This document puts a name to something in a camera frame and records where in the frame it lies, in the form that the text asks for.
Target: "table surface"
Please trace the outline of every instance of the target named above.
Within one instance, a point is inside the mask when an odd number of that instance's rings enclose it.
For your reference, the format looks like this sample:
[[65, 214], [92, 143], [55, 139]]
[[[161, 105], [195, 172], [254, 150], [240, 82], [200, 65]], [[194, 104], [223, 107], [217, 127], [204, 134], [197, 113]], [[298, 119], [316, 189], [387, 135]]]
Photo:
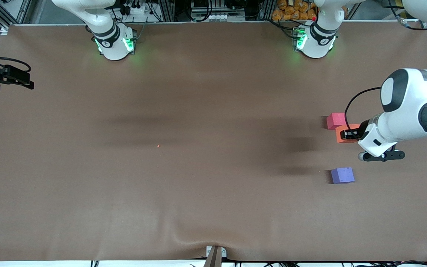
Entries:
[[[360, 162], [325, 116], [400, 67], [427, 32], [344, 23], [323, 59], [267, 23], [148, 25], [134, 56], [83, 27], [11, 27], [0, 56], [0, 260], [427, 260], [427, 139]], [[378, 91], [350, 122], [381, 112]], [[353, 167], [356, 182], [331, 184]]]

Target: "blue cube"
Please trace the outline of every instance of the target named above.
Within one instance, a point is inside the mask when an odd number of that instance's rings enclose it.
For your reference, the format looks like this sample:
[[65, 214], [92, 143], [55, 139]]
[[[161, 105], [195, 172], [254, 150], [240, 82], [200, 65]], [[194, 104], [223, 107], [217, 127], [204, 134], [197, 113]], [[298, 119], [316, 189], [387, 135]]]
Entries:
[[354, 173], [350, 167], [333, 169], [331, 174], [334, 184], [348, 184], [355, 181]]

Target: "gray floor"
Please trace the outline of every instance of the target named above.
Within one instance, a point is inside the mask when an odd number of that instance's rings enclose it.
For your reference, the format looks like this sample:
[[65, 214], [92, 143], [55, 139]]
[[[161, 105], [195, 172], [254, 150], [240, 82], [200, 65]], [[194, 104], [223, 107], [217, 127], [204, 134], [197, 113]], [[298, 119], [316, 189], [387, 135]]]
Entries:
[[[390, 10], [381, 7], [382, 0], [366, 0], [363, 2], [353, 20], [382, 20], [391, 14]], [[59, 7], [51, 0], [39, 0], [32, 22], [43, 24], [83, 23], [78, 17]]]

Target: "colored block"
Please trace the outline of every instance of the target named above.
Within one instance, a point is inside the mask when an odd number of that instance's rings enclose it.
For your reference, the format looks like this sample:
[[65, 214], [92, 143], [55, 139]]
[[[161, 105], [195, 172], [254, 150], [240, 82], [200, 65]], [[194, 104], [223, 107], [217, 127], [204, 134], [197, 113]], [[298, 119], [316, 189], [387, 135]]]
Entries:
[[350, 167], [333, 169], [331, 174], [334, 184], [348, 184], [355, 181], [354, 173]]
[[331, 113], [327, 117], [327, 129], [335, 130], [341, 125], [345, 125], [345, 113]]
[[[358, 127], [360, 127], [360, 124], [349, 124], [351, 129], [357, 129]], [[340, 138], [340, 132], [342, 132], [343, 130], [348, 130], [349, 128], [347, 127], [347, 125], [342, 125], [339, 126], [335, 129], [335, 138], [337, 139], [337, 143], [355, 143], [357, 142], [357, 140], [342, 140], [342, 138]]]

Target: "brown tablecloth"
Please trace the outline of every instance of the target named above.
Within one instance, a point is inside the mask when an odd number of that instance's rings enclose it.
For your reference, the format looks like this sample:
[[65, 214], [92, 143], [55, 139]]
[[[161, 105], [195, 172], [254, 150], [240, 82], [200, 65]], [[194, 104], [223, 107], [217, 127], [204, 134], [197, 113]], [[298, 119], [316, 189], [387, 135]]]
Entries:
[[[323, 59], [267, 23], [148, 25], [136, 54], [83, 27], [11, 27], [0, 56], [34, 91], [0, 92], [0, 260], [427, 260], [427, 139], [357, 160], [324, 116], [400, 67], [427, 32], [344, 23]], [[381, 112], [378, 91], [351, 123]], [[356, 182], [328, 170], [353, 167]]]

